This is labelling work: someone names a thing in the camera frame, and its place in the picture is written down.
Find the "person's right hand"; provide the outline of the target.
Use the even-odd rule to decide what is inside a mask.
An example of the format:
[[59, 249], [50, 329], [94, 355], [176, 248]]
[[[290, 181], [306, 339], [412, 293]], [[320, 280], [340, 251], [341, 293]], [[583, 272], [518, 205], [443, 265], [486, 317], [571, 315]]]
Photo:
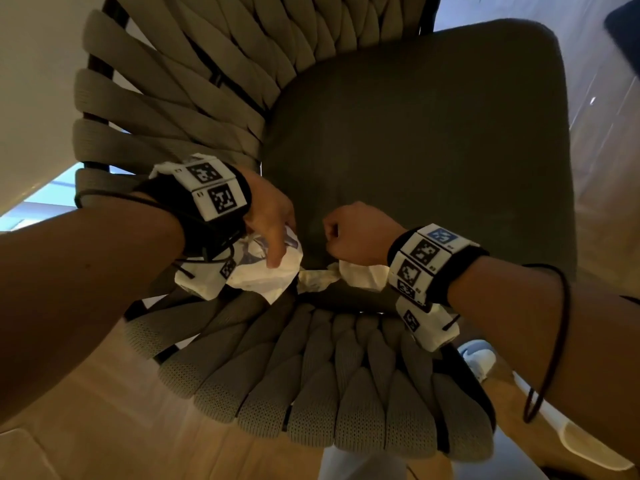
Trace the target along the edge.
[[393, 243], [406, 229], [380, 209], [361, 201], [344, 205], [340, 223], [342, 256], [335, 257], [359, 266], [386, 265]]

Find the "person's left hand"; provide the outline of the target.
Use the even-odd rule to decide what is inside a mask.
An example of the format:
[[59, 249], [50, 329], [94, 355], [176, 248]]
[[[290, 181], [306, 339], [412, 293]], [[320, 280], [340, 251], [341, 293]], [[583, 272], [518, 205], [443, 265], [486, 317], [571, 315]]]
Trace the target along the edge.
[[268, 228], [285, 228], [286, 231], [289, 228], [295, 233], [294, 206], [290, 199], [251, 169], [242, 166], [237, 169], [247, 181], [252, 195], [252, 204], [244, 216], [247, 231], [262, 237]]

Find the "white plastic bag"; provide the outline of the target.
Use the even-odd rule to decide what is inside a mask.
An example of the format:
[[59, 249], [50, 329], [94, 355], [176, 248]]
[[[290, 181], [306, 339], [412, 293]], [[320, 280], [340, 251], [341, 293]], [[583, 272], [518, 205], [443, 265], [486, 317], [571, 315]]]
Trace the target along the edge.
[[322, 292], [334, 283], [370, 292], [381, 292], [386, 286], [389, 267], [360, 266], [340, 260], [325, 269], [310, 271], [302, 268], [303, 249], [298, 237], [286, 227], [286, 254], [281, 265], [268, 268], [268, 243], [259, 233], [252, 233], [234, 244], [234, 256], [239, 263], [227, 284], [233, 288], [260, 294], [273, 304], [293, 283], [299, 294]]

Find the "person's right forearm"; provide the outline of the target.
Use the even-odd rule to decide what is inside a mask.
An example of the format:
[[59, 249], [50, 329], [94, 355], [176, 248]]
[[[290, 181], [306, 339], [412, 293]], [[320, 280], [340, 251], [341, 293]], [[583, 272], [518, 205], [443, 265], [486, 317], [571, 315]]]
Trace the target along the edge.
[[447, 297], [536, 393], [640, 467], [640, 304], [492, 257]]

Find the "person's left forearm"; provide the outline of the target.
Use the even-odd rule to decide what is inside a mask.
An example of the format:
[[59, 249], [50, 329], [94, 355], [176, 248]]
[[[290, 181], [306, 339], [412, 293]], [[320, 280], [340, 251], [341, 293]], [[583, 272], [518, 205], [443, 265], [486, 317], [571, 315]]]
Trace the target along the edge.
[[82, 363], [184, 245], [171, 214], [119, 198], [0, 234], [0, 424]]

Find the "left wrist marker tracker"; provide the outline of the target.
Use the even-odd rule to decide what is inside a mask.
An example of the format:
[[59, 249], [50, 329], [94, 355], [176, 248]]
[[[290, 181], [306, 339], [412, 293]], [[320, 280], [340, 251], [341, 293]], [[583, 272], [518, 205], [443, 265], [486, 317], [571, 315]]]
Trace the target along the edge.
[[184, 234], [175, 282], [184, 290], [212, 300], [218, 297], [243, 259], [244, 215], [252, 204], [245, 177], [212, 155], [177, 164], [156, 165], [134, 193], [175, 217]]

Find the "wrist marker tracker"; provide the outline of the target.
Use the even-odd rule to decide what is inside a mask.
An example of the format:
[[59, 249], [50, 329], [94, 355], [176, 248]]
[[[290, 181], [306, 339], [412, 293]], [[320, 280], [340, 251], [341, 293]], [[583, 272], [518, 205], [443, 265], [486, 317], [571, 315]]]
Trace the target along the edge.
[[184, 234], [175, 282], [184, 290], [212, 300], [218, 297], [243, 259], [244, 215], [252, 204], [245, 177], [212, 155], [177, 164], [156, 165], [134, 193], [175, 217]]
[[388, 252], [388, 286], [396, 312], [418, 345], [430, 353], [459, 335], [447, 297], [451, 284], [489, 252], [436, 224], [407, 231]]

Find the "right wrist marker tracker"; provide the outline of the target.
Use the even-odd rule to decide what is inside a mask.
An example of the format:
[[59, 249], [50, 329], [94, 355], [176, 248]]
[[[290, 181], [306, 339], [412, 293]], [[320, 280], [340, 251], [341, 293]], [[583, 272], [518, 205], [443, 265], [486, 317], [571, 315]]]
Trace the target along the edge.
[[447, 297], [451, 284], [489, 252], [436, 224], [407, 231], [388, 252], [388, 286], [396, 312], [418, 345], [430, 353], [459, 335]]

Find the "dark grey seat cushion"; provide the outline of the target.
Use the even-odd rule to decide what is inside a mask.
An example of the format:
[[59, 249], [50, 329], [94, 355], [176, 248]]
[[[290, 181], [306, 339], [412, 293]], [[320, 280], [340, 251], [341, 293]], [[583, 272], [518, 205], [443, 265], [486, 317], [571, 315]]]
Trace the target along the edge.
[[503, 19], [322, 61], [272, 108], [262, 175], [293, 203], [302, 267], [355, 201], [573, 280], [577, 240], [564, 63], [541, 23]]

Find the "white shoe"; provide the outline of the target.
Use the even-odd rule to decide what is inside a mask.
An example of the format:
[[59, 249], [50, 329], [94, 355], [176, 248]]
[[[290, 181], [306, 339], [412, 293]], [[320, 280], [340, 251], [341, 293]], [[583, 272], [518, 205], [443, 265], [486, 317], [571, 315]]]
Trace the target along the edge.
[[487, 379], [497, 362], [494, 348], [484, 339], [470, 340], [460, 345], [458, 352], [480, 383]]

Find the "window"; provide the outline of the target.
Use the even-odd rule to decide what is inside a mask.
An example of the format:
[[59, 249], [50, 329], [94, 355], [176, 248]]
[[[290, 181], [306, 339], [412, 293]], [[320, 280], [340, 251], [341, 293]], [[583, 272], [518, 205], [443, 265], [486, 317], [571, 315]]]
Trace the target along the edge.
[[48, 184], [0, 215], [0, 233], [11, 232], [76, 209], [76, 193], [84, 190], [128, 192], [139, 181], [126, 170], [76, 163]]

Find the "pale grey rug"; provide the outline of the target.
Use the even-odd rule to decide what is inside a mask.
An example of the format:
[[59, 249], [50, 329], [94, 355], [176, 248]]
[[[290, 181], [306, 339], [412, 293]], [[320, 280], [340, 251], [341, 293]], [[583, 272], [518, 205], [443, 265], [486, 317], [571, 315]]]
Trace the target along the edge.
[[[453, 480], [549, 480], [512, 439], [497, 428], [491, 459], [455, 461]], [[406, 480], [406, 460], [386, 452], [361, 454], [331, 446], [324, 450], [317, 480]]]

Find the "dark blue furniture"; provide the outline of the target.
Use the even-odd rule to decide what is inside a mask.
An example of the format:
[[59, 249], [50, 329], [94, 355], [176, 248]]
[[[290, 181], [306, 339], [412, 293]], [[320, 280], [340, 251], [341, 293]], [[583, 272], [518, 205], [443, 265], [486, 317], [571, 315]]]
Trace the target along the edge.
[[610, 12], [604, 28], [640, 80], [640, 0], [631, 0]]

